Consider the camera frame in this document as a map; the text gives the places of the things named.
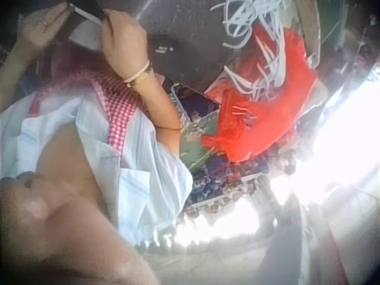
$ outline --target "red plastic bag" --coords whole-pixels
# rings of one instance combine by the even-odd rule
[[[275,49],[275,43],[260,25],[255,27],[254,36]],[[284,38],[286,77],[276,99],[268,103],[251,102],[227,82],[207,96],[212,99],[223,92],[217,134],[204,135],[202,143],[223,151],[232,162],[256,157],[285,135],[298,120],[309,97],[316,74],[307,66],[303,41],[290,29],[284,29]],[[253,82],[261,76],[257,62],[261,66],[267,64],[262,56],[252,56],[242,65],[239,75]],[[242,111],[255,117],[253,126],[246,125]]]

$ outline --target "hand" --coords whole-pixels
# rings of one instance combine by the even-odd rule
[[[102,50],[113,70],[124,80],[148,62],[147,32],[125,12],[105,10]]]
[[[69,5],[62,2],[31,13],[21,20],[16,47],[29,57],[38,55],[54,39],[71,12]]]

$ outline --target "ring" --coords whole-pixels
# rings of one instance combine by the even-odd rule
[[[40,22],[41,22],[45,27],[48,25],[48,24],[46,24],[46,22],[45,22],[43,19],[41,19]]]

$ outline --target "checkered fabric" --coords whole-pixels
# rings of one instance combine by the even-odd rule
[[[34,97],[28,115],[29,117],[39,116],[40,102],[56,94],[59,89],[86,81],[92,83],[100,104],[108,115],[110,126],[107,143],[122,154],[128,123],[136,108],[141,107],[144,110],[144,106],[140,96],[119,78],[92,71],[71,75],[41,90]]]

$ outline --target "wrist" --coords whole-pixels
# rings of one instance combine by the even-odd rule
[[[17,40],[9,55],[19,63],[28,65],[38,54],[39,51],[31,43]]]
[[[160,87],[161,85],[157,81],[157,78],[152,70],[149,72],[147,78],[145,78],[142,82],[136,84],[133,88],[137,91],[137,93],[144,97],[149,96],[153,90],[156,90]]]

